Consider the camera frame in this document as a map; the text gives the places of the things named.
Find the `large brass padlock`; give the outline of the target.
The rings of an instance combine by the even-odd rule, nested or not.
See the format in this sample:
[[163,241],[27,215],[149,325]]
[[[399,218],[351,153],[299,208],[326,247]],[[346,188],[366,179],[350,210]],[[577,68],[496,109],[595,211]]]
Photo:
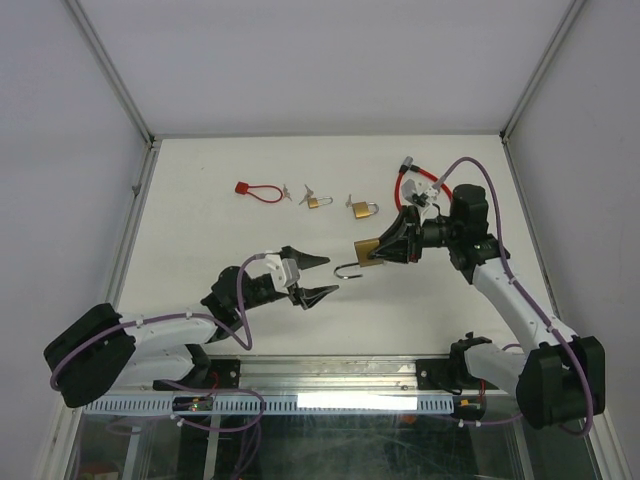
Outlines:
[[[362,277],[361,270],[363,268],[383,265],[385,263],[383,259],[373,257],[373,251],[379,246],[380,240],[378,238],[356,241],[354,243],[356,261],[337,266],[333,271],[334,276],[341,280],[354,280]],[[344,273],[345,270],[353,268],[357,268],[358,272]]]

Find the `red thin-cable padlock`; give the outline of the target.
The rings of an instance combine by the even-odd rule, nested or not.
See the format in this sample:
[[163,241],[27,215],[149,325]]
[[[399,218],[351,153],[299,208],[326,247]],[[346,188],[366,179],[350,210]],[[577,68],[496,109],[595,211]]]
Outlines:
[[284,191],[272,184],[250,184],[239,181],[234,187],[234,192],[265,204],[277,204],[284,198]]

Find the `small brass long-shackle padlock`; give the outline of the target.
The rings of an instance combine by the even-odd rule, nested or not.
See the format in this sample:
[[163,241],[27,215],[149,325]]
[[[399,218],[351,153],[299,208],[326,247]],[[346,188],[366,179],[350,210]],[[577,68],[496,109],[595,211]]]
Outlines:
[[317,197],[315,192],[307,184],[305,184],[304,187],[305,194],[299,202],[300,205],[306,205],[308,209],[317,209],[333,203],[334,199],[331,196]]

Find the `medium brass padlock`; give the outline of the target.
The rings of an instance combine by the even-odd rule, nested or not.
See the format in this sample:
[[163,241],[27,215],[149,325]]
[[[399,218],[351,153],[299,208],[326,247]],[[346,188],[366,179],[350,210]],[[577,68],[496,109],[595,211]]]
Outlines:
[[379,213],[379,206],[375,202],[356,202],[352,204],[351,208],[357,220],[362,220]]

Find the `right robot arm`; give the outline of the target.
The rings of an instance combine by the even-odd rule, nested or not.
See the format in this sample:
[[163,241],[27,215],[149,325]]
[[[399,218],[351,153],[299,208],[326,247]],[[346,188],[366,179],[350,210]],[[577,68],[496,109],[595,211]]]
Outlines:
[[500,314],[521,348],[513,353],[486,337],[467,334],[450,347],[432,379],[446,389],[486,381],[510,394],[535,429],[582,419],[592,424],[606,402],[605,350],[546,312],[517,279],[499,238],[489,231],[484,188],[454,188],[450,211],[422,220],[405,206],[368,253],[371,260],[416,263],[427,248],[445,248],[453,267]]

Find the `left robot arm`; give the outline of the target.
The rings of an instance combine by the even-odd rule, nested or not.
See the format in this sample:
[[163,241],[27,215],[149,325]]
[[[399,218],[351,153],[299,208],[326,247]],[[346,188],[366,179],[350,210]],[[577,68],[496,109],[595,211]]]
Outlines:
[[222,374],[205,346],[233,339],[251,350],[251,309],[280,300],[313,308],[337,288],[304,288],[301,274],[329,261],[284,246],[225,268],[208,295],[177,312],[125,315],[110,303],[97,304],[44,349],[50,386],[70,408],[84,407],[114,388],[221,387]]

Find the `thick red cable lock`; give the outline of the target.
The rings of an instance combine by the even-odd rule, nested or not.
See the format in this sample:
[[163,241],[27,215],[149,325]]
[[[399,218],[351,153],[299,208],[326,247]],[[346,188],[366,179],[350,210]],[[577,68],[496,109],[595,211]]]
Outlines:
[[398,169],[398,173],[397,173],[396,181],[395,181],[395,185],[394,185],[393,199],[394,199],[394,205],[395,205],[396,210],[398,212],[400,211],[402,206],[409,205],[401,197],[401,194],[400,194],[400,187],[401,187],[402,183],[404,183],[406,180],[409,180],[409,179],[413,179],[415,181],[415,179],[413,177],[411,177],[409,179],[405,178],[405,176],[408,173],[415,174],[415,175],[421,177],[423,180],[427,180],[427,184],[426,185],[422,184],[422,185],[423,186],[430,185],[430,186],[432,186],[434,189],[436,189],[439,192],[440,207],[443,206],[441,196],[444,196],[445,200],[450,200],[451,199],[451,190],[449,189],[449,187],[447,185],[441,185],[441,186],[435,188],[434,185],[439,181],[439,178],[436,175],[434,175],[433,173],[431,173],[431,172],[425,170],[424,168],[416,165],[414,163],[414,159],[411,156],[406,156],[405,159],[402,161],[399,169]]

